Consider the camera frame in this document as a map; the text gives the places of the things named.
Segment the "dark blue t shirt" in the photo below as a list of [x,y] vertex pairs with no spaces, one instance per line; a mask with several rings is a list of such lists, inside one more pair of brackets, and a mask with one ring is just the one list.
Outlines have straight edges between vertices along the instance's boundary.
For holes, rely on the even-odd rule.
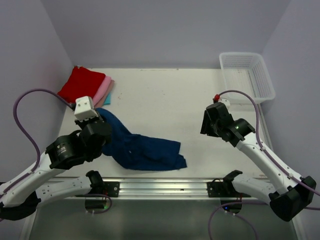
[[102,153],[112,157],[123,168],[158,172],[187,167],[186,159],[180,154],[180,142],[131,133],[110,111],[104,108],[96,111],[112,130],[111,142],[102,147]]

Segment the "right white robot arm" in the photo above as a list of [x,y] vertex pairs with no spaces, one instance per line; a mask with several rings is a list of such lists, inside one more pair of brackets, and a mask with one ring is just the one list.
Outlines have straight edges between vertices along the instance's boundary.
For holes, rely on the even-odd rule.
[[245,154],[268,178],[268,182],[245,175],[240,170],[227,174],[221,182],[207,183],[208,195],[256,198],[270,206],[283,221],[291,221],[313,200],[317,183],[286,165],[258,135],[258,129],[243,118],[234,120],[226,105],[209,105],[203,115],[201,134],[220,138]]

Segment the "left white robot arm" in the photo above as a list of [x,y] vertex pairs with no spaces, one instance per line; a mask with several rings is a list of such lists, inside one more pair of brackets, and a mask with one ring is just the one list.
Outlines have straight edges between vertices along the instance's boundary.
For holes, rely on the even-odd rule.
[[112,127],[101,116],[75,123],[79,130],[59,136],[35,164],[14,179],[1,183],[1,220],[24,219],[46,204],[69,197],[110,200],[96,170],[64,182],[48,183],[65,171],[100,157],[103,146],[112,140]]

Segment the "beige folded t shirt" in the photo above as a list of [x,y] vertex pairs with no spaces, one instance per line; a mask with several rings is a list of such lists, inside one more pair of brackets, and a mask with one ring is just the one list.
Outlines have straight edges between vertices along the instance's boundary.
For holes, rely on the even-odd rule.
[[112,92],[114,85],[115,85],[115,81],[112,79],[110,84],[109,84],[109,86],[108,86],[108,88],[107,88],[107,90],[106,90],[106,92],[105,92],[105,94],[98,101],[98,103],[95,105],[96,108],[101,108],[104,105],[108,95]]

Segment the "turquoise folded t shirt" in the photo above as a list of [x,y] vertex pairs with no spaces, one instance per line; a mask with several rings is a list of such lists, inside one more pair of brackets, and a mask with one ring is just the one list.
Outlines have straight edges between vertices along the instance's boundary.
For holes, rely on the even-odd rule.
[[104,105],[110,105],[111,104],[111,93],[109,93],[107,96],[106,96],[106,98],[105,98],[105,100],[104,100],[104,102],[103,102],[103,106]]

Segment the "pink folded t shirt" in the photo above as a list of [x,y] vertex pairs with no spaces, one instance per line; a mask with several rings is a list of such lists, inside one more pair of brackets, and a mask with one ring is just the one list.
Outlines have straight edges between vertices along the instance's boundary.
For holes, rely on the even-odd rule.
[[94,97],[92,98],[92,102],[96,105],[105,95],[112,78],[110,76],[105,76],[104,80],[102,81],[101,85],[99,86],[97,92],[95,93]]

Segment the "red folded t shirt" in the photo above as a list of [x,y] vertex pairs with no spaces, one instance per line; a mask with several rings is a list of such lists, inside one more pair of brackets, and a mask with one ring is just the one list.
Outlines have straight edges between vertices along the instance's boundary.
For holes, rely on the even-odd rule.
[[67,82],[57,94],[68,103],[75,103],[76,99],[85,96],[93,98],[105,78],[104,73],[75,66]]

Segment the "white plastic basket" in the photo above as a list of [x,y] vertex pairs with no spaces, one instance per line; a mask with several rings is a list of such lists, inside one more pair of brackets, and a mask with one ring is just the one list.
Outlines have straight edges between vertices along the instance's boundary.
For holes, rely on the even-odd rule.
[[271,101],[276,93],[263,57],[253,52],[223,52],[219,55],[226,91],[241,91],[256,104]]

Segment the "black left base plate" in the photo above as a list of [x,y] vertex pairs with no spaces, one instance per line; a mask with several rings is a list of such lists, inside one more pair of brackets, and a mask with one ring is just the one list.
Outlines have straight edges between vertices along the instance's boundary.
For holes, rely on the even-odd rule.
[[94,186],[88,194],[107,195],[111,198],[117,198],[120,192],[120,183],[118,181],[104,181],[102,184]]

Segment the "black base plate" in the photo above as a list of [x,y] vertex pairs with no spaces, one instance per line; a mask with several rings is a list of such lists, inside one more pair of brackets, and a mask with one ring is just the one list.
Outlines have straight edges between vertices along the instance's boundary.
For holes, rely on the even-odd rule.
[[224,181],[209,181],[206,183],[209,198],[250,198],[251,196],[237,192],[233,185]]
[[111,198],[117,198],[120,192],[120,183],[118,181],[104,181],[102,184],[94,186],[88,194],[107,195]]

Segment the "aluminium front rail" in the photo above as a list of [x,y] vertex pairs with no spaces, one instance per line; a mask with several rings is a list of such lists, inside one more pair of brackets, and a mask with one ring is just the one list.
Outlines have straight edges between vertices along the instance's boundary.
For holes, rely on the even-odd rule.
[[[43,183],[35,190],[35,194],[42,204],[71,197],[104,198],[109,196],[89,194],[89,192],[93,187],[99,186],[103,182],[119,182],[119,195],[111,198],[125,200],[204,199],[209,198],[207,182],[212,181],[223,182],[220,179],[102,179],[99,175],[94,174],[66,181]],[[244,182],[249,189],[242,190],[239,193],[244,193],[254,198],[258,196],[257,193],[253,193],[254,187],[257,187],[258,193],[264,196],[275,192],[274,186],[263,180],[246,177]]]

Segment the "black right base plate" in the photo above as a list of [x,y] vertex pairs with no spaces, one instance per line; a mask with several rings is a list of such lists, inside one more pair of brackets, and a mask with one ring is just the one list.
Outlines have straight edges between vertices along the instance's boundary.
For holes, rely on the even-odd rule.
[[206,183],[209,198],[250,198],[251,196],[237,192],[233,185],[224,181],[209,181]]

